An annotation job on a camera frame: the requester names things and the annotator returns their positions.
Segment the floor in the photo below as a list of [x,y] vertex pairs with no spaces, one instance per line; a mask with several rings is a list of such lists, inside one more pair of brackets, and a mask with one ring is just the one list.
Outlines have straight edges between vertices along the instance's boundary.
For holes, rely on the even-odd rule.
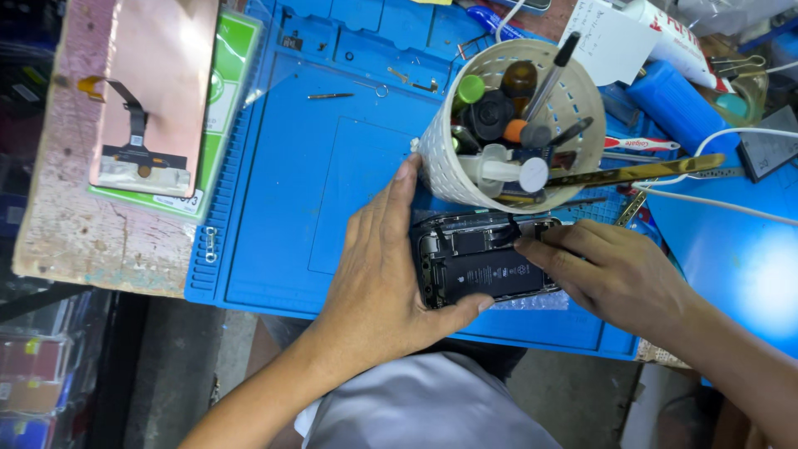
[[[254,314],[183,300],[154,300],[124,447],[176,447],[207,410],[212,395],[223,396],[278,353],[279,345]],[[640,367],[634,362],[530,349],[508,388],[519,406],[564,449],[618,448]],[[289,426],[270,448],[293,449],[300,444],[301,437]]]

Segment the hand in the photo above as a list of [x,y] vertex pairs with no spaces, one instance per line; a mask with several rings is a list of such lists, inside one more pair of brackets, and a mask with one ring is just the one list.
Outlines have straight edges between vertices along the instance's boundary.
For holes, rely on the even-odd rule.
[[580,220],[549,229],[542,240],[518,239],[516,251],[577,304],[658,346],[668,343],[689,314],[710,307],[662,250],[634,231]]
[[349,219],[338,270],[309,328],[351,375],[424,349],[493,305],[485,294],[439,310],[422,303],[408,236],[420,166],[421,157],[411,154],[388,186]]

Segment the colgate toothbrush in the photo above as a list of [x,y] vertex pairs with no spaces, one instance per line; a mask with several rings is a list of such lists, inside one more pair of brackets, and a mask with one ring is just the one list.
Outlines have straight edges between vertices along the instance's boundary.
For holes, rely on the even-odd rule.
[[636,137],[634,139],[616,139],[614,137],[605,137],[604,148],[638,149],[640,151],[670,151],[671,149],[680,149],[681,145],[674,141],[646,139],[644,137]]

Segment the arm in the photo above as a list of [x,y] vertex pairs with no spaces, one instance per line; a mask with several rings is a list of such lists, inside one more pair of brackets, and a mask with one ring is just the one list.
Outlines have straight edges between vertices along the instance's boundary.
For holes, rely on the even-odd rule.
[[588,311],[698,370],[776,447],[798,447],[798,362],[700,297],[654,242],[590,220],[543,242],[522,238],[516,250]]
[[341,261],[316,321],[271,364],[216,404],[182,449],[265,447],[304,407],[378,364],[424,349],[493,305],[488,295],[427,310],[410,255],[410,202],[421,165],[393,181],[346,227]]

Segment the brown bottle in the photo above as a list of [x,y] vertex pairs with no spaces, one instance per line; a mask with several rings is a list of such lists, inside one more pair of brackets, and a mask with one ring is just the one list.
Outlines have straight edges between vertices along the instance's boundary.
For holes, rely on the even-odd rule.
[[527,107],[527,103],[535,95],[537,86],[538,70],[529,61],[513,62],[504,71],[500,89],[515,103],[515,118],[518,118],[523,108]]

